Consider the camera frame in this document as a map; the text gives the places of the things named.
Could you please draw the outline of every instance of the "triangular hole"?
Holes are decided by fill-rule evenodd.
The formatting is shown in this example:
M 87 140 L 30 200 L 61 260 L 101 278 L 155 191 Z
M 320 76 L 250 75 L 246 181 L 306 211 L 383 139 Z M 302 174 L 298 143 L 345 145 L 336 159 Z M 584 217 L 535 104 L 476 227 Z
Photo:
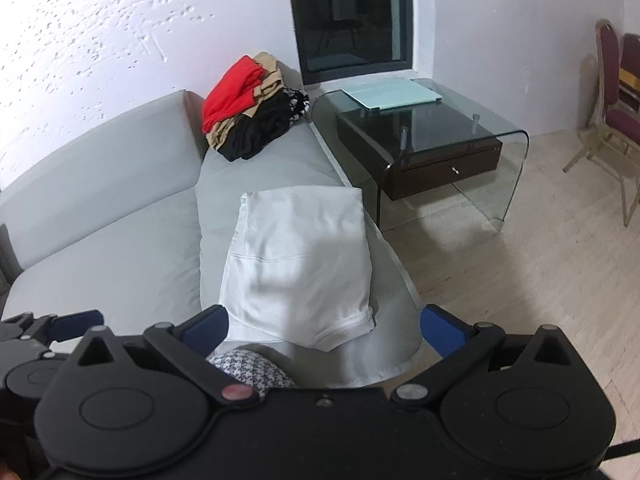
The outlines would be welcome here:
M 111 362 L 113 362 L 113 356 L 111 352 L 109 352 L 104 340 L 95 337 L 82 354 L 78 364 L 80 366 L 91 366 Z
M 547 337 L 540 346 L 534 359 L 539 363 L 570 366 L 571 360 L 555 337 Z

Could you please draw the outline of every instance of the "white cloth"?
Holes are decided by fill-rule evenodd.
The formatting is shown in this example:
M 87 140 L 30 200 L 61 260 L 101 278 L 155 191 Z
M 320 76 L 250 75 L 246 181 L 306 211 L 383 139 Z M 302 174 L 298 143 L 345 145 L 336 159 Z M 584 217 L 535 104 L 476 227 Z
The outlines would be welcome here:
M 328 352 L 373 329 L 370 281 L 361 190 L 245 193 L 220 287 L 227 338 Z

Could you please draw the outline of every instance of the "red garment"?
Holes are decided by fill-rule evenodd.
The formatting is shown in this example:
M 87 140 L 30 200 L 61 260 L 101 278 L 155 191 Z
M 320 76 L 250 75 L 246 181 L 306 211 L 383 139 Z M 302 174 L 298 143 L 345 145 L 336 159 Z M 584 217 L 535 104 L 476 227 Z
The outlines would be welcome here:
M 214 124 L 254 106 L 254 88 L 266 72 L 249 56 L 242 56 L 227 70 L 202 105 L 203 133 L 208 134 Z

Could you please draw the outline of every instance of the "glass table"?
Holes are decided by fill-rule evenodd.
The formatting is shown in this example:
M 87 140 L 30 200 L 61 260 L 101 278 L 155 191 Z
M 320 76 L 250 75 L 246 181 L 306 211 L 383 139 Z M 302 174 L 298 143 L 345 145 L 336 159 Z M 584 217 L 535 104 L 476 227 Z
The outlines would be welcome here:
M 373 179 L 380 226 L 384 191 L 398 200 L 453 184 L 502 229 L 529 151 L 529 136 L 509 121 L 430 79 L 417 79 L 442 96 L 436 103 L 370 110 L 338 90 L 316 99 L 311 121 L 349 181 Z

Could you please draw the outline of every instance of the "sofa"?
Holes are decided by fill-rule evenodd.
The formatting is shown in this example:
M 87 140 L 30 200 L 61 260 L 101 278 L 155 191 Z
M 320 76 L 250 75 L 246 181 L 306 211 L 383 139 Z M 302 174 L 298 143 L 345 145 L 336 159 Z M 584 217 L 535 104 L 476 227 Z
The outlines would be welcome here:
M 2 318 L 96 308 L 117 335 L 179 324 L 218 302 L 244 192 L 348 186 L 305 121 L 250 160 L 228 162 L 200 133 L 202 100 L 174 92 L 51 153 L 0 193 Z M 420 301 L 367 217 L 375 329 L 331 352 L 289 342 L 226 340 L 305 387 L 356 387 L 408 370 L 421 345 Z M 53 344 L 72 351 L 76 342 Z

